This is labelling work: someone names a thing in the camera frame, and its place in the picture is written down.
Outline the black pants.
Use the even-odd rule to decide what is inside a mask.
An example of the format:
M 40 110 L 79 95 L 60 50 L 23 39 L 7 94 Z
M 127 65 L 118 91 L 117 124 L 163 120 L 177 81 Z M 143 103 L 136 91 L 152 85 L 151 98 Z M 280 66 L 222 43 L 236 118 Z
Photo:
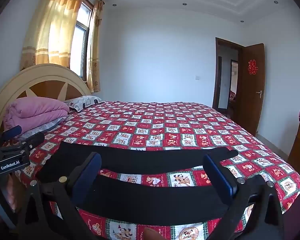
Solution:
M 223 204 L 202 168 L 204 150 L 137 151 L 61 142 L 36 173 L 42 183 L 68 176 L 89 154 L 101 156 L 77 207 L 134 224 L 179 225 L 221 218 Z

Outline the folded pink quilt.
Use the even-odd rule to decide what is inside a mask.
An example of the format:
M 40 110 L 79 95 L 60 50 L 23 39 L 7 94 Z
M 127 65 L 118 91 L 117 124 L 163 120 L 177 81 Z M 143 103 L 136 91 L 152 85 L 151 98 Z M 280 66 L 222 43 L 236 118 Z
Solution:
M 39 96 L 24 97 L 16 99 L 6 107 L 2 121 L 5 130 L 20 126 L 21 132 L 25 133 L 66 117 L 68 113 L 69 107 L 62 101 Z

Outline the grey patterned pillow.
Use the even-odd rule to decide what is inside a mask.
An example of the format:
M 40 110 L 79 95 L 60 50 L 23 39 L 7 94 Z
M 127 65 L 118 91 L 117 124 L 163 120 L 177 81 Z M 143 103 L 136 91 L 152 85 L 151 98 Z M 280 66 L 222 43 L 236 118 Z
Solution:
M 64 120 L 66 119 L 66 117 L 61 117 L 61 118 L 57 118 L 51 122 L 48 122 L 46 124 L 42 124 L 36 128 L 33 128 L 21 135 L 18 135 L 15 137 L 15 139 L 17 141 L 22 141 L 22 140 L 25 140 L 33 135 L 35 135 L 36 133 L 39 133 L 39 132 L 42 132 L 42 133 L 45 133 L 47 131 L 50 131 L 52 129 L 54 129 L 56 126 L 58 126 L 61 122 L 63 122 Z

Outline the red cartoon patchwork bedspread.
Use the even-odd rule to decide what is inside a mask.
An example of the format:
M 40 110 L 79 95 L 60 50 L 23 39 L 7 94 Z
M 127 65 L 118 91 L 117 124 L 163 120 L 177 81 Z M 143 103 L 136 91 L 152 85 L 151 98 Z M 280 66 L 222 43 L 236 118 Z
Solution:
M 197 103 L 105 102 L 81 112 L 72 111 L 65 121 L 45 135 L 30 155 L 30 165 L 15 172 L 24 185 L 34 179 L 60 143 L 109 146 L 137 151 L 168 151 L 227 147 L 237 157 L 222 161 L 236 177 L 261 175 L 277 190 L 282 213 L 300 194 L 300 175 L 281 157 L 232 120 Z M 220 218 L 172 226 L 145 226 L 119 222 L 79 209 L 90 230 L 107 239 L 141 239 L 145 227 L 167 239 L 207 239 Z

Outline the white patterned pillow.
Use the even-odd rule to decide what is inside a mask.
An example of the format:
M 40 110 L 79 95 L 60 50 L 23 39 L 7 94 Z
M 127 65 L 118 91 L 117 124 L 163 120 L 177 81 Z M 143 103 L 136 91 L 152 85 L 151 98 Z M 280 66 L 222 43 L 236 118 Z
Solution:
M 70 109 L 73 109 L 76 112 L 81 112 L 82 110 L 84 110 L 90 106 L 98 105 L 103 102 L 104 101 L 101 100 L 99 97 L 93 96 L 93 95 L 80 96 L 78 98 L 69 99 L 69 100 L 64 101 L 64 103 Z

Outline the cream and wood headboard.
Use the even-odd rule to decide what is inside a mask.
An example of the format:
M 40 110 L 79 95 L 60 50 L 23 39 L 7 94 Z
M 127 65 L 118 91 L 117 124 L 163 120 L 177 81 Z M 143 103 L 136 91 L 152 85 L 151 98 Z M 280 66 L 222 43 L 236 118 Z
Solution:
M 17 98 L 41 96 L 65 101 L 84 95 L 91 95 L 87 84 L 69 68 L 48 63 L 26 68 L 0 90 L 0 131 L 6 106 Z

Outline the red double happiness decoration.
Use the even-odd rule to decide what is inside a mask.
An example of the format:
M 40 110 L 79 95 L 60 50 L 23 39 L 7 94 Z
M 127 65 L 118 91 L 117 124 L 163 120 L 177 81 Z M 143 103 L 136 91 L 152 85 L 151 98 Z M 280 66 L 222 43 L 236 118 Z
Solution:
M 248 73 L 250 75 L 256 75 L 257 71 L 258 71 L 258 67 L 256 65 L 256 60 L 250 60 L 248 62 Z

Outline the left yellow curtain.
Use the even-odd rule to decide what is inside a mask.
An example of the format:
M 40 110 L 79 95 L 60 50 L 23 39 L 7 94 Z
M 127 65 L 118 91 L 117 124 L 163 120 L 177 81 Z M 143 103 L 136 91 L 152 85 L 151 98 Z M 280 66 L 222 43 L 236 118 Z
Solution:
M 40 0 L 21 52 L 20 70 L 52 63 L 70 67 L 72 39 L 83 0 Z

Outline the yellow curtain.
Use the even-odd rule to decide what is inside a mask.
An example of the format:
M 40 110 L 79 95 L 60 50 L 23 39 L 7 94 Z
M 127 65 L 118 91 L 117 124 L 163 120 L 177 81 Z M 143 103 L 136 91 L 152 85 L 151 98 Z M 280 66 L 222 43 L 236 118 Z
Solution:
M 96 1 L 89 23 L 88 47 L 87 47 L 87 85 L 91 93 L 100 89 L 100 60 L 99 38 L 102 22 L 103 2 Z
M 83 0 L 40 0 L 21 52 L 20 70 L 52 63 L 70 67 L 72 39 Z

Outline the brown wooden door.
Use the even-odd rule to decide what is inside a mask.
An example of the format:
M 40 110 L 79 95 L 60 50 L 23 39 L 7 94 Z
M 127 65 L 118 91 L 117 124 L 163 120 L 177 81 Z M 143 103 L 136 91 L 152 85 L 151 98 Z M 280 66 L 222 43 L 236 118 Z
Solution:
M 250 60 L 256 60 L 258 67 L 256 75 L 248 73 L 248 62 Z M 236 122 L 252 135 L 255 135 L 257 132 L 261 116 L 265 74 L 264 44 L 259 43 L 244 47 L 239 69 Z M 259 98 L 256 93 L 260 90 L 262 91 L 262 98 Z

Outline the right yellow curtain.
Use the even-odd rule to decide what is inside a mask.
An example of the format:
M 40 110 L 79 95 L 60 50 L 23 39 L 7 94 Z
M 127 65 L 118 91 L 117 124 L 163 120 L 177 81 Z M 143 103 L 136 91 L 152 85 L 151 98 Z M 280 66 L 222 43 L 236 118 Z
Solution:
M 96 1 L 89 23 L 88 47 L 87 47 L 87 85 L 91 93 L 100 89 L 100 60 L 99 38 L 102 22 L 103 2 Z

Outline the brown door frame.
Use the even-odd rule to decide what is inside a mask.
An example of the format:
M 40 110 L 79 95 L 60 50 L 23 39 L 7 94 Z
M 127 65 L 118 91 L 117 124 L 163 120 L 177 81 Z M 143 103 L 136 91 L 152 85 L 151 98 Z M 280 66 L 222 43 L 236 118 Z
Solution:
M 235 120 L 237 102 L 231 98 L 231 94 L 238 95 L 243 46 L 218 37 L 215 42 L 216 72 L 212 107 L 229 119 Z

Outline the window with dark frame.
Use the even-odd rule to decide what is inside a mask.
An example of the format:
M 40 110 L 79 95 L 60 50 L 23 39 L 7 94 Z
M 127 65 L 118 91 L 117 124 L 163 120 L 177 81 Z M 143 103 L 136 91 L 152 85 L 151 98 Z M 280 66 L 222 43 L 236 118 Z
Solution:
M 78 11 L 71 45 L 70 70 L 83 81 L 87 80 L 88 35 L 92 12 L 93 5 L 88 0 L 83 0 Z

